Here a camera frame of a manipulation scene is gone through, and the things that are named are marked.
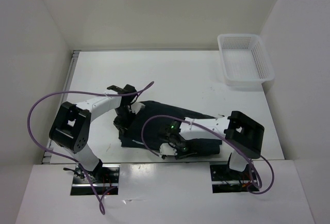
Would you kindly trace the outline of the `dark navy shorts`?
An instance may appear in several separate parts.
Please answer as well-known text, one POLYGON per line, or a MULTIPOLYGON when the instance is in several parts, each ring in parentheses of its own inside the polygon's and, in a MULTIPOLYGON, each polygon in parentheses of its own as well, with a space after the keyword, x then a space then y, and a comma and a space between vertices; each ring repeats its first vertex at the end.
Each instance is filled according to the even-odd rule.
POLYGON ((141 109, 136 113, 133 112, 132 106, 122 106, 115 110, 117 116, 113 125, 119 131, 122 147, 140 149, 149 147, 153 151, 159 151, 160 146, 165 143, 176 150, 175 159, 212 156, 220 153, 222 141, 218 139, 184 141, 178 137, 176 141, 169 141, 166 135, 171 126, 177 129, 180 125, 180 122, 170 118, 155 118, 146 124, 142 132, 142 127, 152 116, 168 115, 182 120, 185 118, 212 119, 212 116, 155 101, 143 101, 133 106, 139 106, 141 109))

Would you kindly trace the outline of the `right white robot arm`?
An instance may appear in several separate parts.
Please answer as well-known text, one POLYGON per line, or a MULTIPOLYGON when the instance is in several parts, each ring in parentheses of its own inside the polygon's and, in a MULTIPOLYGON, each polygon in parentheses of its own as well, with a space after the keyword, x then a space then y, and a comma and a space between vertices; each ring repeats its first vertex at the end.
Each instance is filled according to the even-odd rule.
POLYGON ((158 135, 162 141, 159 148, 162 158, 218 155, 220 146, 226 142, 233 149, 226 173, 231 179, 238 179, 244 174, 248 160, 261 156, 265 128, 240 111, 218 118, 189 111, 167 121, 158 135))

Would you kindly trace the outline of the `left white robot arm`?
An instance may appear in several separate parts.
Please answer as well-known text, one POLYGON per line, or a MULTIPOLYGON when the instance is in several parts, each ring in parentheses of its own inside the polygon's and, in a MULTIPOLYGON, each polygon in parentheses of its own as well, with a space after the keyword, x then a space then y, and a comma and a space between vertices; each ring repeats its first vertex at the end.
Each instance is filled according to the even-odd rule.
POLYGON ((87 145, 91 122, 114 109, 117 114, 114 125, 119 133, 123 134, 136 115, 131 109, 138 97, 135 87, 126 85, 124 88, 119 88, 112 85, 107 88, 106 93, 119 95, 129 93, 130 95, 127 97, 94 97, 76 104, 64 102, 61 104, 49 132, 52 141, 63 147, 82 164, 85 169, 85 177, 93 183, 107 178, 109 170, 103 167, 102 161, 87 145))

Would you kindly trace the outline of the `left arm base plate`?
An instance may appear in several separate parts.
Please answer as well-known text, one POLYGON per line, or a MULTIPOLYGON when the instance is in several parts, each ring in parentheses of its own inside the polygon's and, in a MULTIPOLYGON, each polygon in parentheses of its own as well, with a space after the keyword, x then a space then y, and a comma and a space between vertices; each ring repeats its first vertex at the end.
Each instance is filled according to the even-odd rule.
MULTIPOLYGON (((99 196, 106 193, 107 196, 118 195, 119 191, 119 164, 104 164, 105 175, 96 179, 90 175, 90 180, 99 196)), ((93 195, 93 190, 84 174, 84 172, 76 166, 75 169, 64 168, 66 171, 72 171, 73 181, 71 186, 71 196, 90 196, 93 195)))

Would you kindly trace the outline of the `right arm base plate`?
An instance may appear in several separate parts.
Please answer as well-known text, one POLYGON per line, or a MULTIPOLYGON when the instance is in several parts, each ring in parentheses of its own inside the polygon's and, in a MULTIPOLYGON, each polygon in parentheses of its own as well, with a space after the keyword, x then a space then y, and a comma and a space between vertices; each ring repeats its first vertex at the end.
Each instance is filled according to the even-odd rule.
POLYGON ((232 170, 225 163, 210 163, 209 167, 213 194, 248 192, 248 188, 259 192, 252 184, 252 181, 257 183, 256 175, 250 177, 248 165, 243 172, 232 170))

